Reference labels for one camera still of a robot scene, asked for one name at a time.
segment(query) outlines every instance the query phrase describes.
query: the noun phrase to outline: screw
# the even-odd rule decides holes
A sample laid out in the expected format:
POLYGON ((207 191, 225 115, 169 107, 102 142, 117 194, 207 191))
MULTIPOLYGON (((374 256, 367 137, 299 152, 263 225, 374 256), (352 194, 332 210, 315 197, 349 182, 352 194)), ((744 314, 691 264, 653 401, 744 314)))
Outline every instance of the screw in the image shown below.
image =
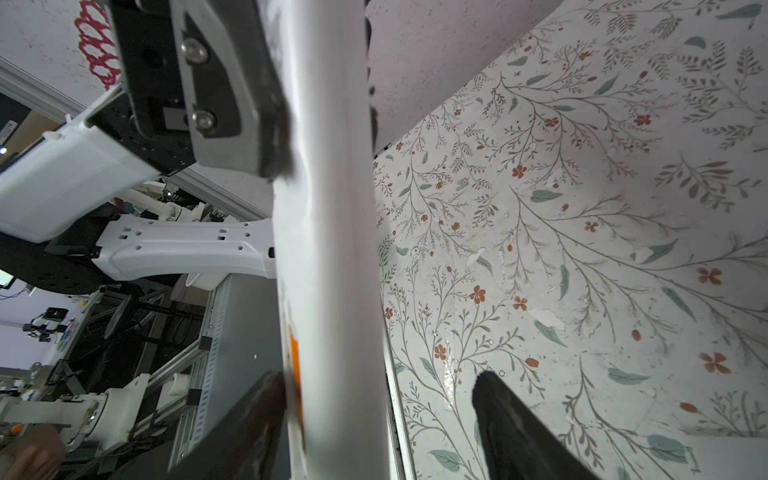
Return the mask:
POLYGON ((208 61, 208 49, 195 38, 185 38, 181 42, 181 52, 188 63, 201 65, 208 61))
POLYGON ((208 131, 216 126, 216 117, 214 114, 205 110, 196 110, 192 114, 192 121, 200 131, 208 131))

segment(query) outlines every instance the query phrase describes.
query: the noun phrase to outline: white bracket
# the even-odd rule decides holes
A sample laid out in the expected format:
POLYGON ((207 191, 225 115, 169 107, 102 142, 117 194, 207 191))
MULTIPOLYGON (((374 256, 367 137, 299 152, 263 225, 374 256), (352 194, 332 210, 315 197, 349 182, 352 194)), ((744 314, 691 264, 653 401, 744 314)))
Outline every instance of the white bracket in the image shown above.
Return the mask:
POLYGON ((115 280, 189 272, 276 278, 271 219, 164 222, 121 215, 96 245, 101 252, 93 262, 115 280))

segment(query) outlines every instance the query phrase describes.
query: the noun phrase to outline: peeling paper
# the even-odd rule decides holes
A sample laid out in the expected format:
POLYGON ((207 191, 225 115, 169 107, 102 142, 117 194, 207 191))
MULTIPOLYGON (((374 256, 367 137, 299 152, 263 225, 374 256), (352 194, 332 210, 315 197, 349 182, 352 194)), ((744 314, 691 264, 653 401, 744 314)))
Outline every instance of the peeling paper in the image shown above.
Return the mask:
POLYGON ((478 261, 478 258, 480 258, 480 256, 483 253, 485 253, 485 247, 478 250, 477 253, 473 253, 472 255, 470 255, 469 258, 467 259, 467 268, 469 268, 474 262, 478 261))
POLYGON ((561 320, 551 310, 528 309, 528 313, 530 313, 532 317, 534 317, 545 326, 550 326, 551 328, 565 331, 565 321, 561 320))
POLYGON ((654 254, 654 251, 648 247, 643 247, 643 248, 640 248, 639 250, 635 250, 634 262, 643 263, 645 260, 648 260, 648 257, 650 257, 653 254, 654 254))

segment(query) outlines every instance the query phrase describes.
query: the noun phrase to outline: orange flower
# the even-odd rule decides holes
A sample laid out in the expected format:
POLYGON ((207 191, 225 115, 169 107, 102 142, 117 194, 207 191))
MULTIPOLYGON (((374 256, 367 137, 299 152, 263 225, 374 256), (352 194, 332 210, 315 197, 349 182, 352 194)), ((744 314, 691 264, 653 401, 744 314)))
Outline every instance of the orange flower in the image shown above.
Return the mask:
POLYGON ((634 119, 634 123, 636 123, 638 127, 650 125, 650 115, 638 115, 637 118, 634 119))
POLYGON ((688 413, 699 413, 699 409, 697 409, 695 405, 691 405, 690 403, 681 402, 680 408, 682 408, 688 413))
POLYGON ((485 302, 485 290, 482 290, 479 285, 475 285, 475 292, 470 293, 469 298, 480 305, 480 302, 485 302))
POLYGON ((523 311, 525 311, 525 310, 528 309, 528 306, 525 305, 526 303, 528 303, 528 299, 527 298, 521 299, 519 296, 516 296, 515 297, 515 304, 512 305, 512 307, 514 307, 515 310, 517 310, 518 308, 522 308, 523 311))
POLYGON ((712 270, 707 270, 706 268, 700 268, 696 271, 700 274, 699 281, 701 283, 711 282, 713 285, 720 285, 723 283, 722 280, 717 278, 717 276, 722 273, 717 268, 713 268, 712 270))
POLYGON ((527 167, 523 167, 522 165, 518 165, 517 167, 512 169, 512 176, 517 178, 523 178, 523 173, 527 171, 527 167))
POLYGON ((448 351, 445 349, 445 347, 443 345, 437 345, 435 347, 435 358, 436 359, 441 359, 442 361, 445 361, 445 354, 447 352, 448 351))
POLYGON ((726 361, 725 355, 722 353, 715 352, 715 360, 712 360, 712 357, 706 353, 700 354, 699 358, 705 362, 704 368, 707 369, 709 373, 714 372, 715 369, 717 369, 717 371, 720 373, 730 373, 730 369, 728 367, 721 365, 722 362, 726 361))

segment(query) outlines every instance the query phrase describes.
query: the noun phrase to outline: silver screw head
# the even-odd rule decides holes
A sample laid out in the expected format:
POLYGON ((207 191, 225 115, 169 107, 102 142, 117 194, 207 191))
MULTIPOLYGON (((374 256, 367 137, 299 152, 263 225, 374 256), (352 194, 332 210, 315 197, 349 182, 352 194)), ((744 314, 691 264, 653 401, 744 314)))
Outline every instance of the silver screw head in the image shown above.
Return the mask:
POLYGON ((184 58, 194 65, 200 65, 208 61, 208 49, 195 38, 185 38, 181 42, 181 52, 184 58))
POLYGON ((200 131, 209 131, 216 126, 216 117, 214 114, 205 110, 196 110, 192 114, 192 121, 195 127, 200 131))

